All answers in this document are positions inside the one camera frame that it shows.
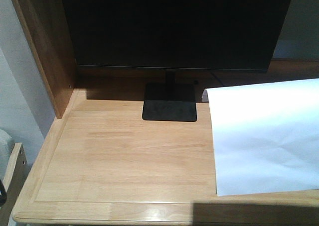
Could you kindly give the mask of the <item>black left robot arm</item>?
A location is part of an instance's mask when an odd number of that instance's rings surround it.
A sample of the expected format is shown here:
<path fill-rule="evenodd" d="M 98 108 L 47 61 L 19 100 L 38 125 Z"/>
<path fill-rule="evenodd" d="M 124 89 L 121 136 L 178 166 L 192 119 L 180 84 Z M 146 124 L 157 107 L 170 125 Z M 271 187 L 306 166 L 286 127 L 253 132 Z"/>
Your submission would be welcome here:
<path fill-rule="evenodd" d="M 7 201 L 6 189 L 3 185 L 2 180 L 0 180 L 0 207 L 2 207 Z"/>

